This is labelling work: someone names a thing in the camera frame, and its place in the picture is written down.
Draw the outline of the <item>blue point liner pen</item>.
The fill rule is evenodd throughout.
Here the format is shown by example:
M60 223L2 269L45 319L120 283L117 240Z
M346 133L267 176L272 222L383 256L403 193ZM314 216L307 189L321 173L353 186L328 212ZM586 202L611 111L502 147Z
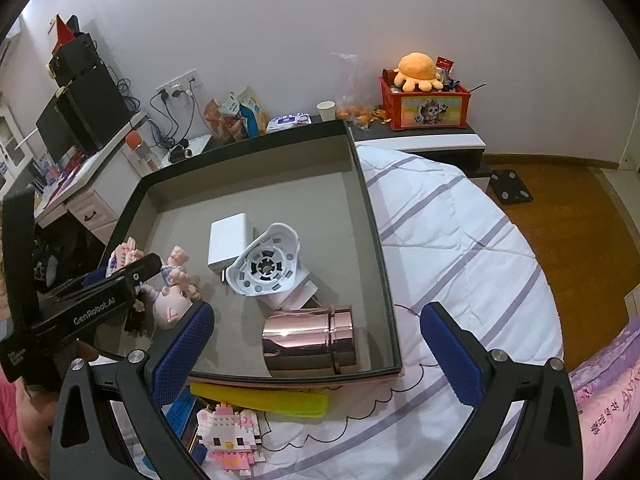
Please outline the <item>blue point liner pen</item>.
M184 387L175 402L168 408L165 417L169 427L179 440L189 416L194 413L196 418L198 418L198 411L201 408L200 401L191 393L189 387Z

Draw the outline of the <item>white power adapter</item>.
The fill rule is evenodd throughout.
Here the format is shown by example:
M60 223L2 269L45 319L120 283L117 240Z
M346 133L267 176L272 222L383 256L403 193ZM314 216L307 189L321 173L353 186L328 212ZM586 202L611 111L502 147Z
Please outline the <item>white power adapter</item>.
M210 224L207 266L221 274L254 240L255 229L245 212L216 220Z

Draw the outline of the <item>blue metal harmonica box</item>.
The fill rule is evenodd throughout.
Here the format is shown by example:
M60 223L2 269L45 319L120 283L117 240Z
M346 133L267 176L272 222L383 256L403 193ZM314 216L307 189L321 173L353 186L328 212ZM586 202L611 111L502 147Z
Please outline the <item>blue metal harmonica box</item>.
M201 466L205 462L207 448L198 436L198 419L192 413L186 421L186 426L182 430L180 440L189 452L194 462Z

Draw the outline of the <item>pink white brick cat figure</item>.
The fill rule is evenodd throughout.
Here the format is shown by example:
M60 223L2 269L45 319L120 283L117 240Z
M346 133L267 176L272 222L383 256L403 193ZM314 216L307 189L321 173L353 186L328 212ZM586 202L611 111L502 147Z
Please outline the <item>pink white brick cat figure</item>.
M250 478L253 467L266 459L262 434L254 411L237 411L229 404L203 408L196 414L196 440L204 448L204 464Z

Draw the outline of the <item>yellow highlighter pen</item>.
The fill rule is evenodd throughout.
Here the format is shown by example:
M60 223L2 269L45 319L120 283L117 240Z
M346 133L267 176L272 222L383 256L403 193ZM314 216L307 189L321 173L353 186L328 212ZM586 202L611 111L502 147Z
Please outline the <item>yellow highlighter pen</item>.
M329 397L324 393L230 387L204 382L191 382L189 388L194 396L283 416L322 418L329 411Z

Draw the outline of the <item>pink brick keyboard toy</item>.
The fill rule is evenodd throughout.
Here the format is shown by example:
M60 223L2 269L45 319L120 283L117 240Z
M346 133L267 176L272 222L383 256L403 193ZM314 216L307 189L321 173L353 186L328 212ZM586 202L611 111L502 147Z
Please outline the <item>pink brick keyboard toy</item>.
M125 266L140 260L143 256L144 252L137 248L136 240L133 237L129 237L126 242L120 243L112 251L107 261L105 276L108 278Z

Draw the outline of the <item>pink embroidered pillow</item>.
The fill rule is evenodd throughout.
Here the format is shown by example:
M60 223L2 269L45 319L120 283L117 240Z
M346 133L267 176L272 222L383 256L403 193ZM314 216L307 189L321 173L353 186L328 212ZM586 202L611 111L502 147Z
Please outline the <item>pink embroidered pillow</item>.
M639 320L570 372L582 434L585 479L594 479L622 446L639 415Z

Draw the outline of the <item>white desk with drawers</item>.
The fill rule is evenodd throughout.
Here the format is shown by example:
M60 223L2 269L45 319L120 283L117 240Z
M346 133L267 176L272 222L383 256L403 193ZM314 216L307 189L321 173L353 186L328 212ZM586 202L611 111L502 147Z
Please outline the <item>white desk with drawers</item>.
M62 183L58 192L56 184L49 186L35 210L36 223L44 229L64 214L72 214L106 245L141 180L125 155L125 136L147 119L145 112L135 114L101 151L90 156Z

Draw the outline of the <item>pink box with black rim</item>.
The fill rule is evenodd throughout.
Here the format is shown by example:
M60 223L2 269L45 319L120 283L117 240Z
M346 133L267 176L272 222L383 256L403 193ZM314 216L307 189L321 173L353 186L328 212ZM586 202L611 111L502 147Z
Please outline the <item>pink box with black rim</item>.
M352 132L318 122L144 177L111 235L183 269L215 313L197 382L286 388L394 377L390 284Z

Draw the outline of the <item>black computer monitor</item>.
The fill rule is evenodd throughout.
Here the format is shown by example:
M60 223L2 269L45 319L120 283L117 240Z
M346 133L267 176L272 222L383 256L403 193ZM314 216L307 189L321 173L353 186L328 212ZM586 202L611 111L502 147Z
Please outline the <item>black computer monitor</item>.
M78 148L76 136L52 96L36 121L37 130L54 162L59 162L72 148Z

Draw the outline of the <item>snack bags pile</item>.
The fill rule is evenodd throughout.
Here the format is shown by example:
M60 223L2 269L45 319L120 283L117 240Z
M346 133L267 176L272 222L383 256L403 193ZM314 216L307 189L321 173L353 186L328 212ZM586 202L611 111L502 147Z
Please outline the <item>snack bags pile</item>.
M266 133L268 125L265 110L250 87L239 94L231 92L222 103L209 101L203 117L219 144L257 138Z

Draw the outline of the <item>white paper cup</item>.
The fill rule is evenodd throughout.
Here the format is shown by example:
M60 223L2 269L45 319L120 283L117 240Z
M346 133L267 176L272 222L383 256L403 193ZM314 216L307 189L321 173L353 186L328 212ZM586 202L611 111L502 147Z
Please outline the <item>white paper cup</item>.
M322 122L330 122L336 119L336 103L326 100L318 103L316 109Z

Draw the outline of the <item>black bathroom scale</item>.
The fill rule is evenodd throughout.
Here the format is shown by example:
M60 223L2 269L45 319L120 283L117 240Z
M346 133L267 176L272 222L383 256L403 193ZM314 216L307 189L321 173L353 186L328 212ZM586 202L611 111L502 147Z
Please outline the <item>black bathroom scale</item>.
M524 181L513 169L494 170L489 185L503 205L530 203L534 199Z

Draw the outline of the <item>red cartoon storage crate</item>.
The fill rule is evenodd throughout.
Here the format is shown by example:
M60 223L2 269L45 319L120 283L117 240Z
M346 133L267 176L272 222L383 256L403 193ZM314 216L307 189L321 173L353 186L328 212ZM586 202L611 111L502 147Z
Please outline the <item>red cartoon storage crate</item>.
M383 70L382 107L392 130L463 128L471 93L461 84L454 91L403 92L393 86L395 73Z

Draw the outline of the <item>white wall power strip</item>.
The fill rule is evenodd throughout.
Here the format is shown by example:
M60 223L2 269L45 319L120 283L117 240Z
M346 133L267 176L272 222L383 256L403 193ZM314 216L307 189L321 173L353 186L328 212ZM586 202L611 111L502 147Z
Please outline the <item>white wall power strip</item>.
M197 70L190 70L177 78L169 81L167 84L162 84L156 91L159 94L167 93L168 96L175 98L180 96L183 92L186 92L188 96L192 96L193 91L201 87L202 81Z

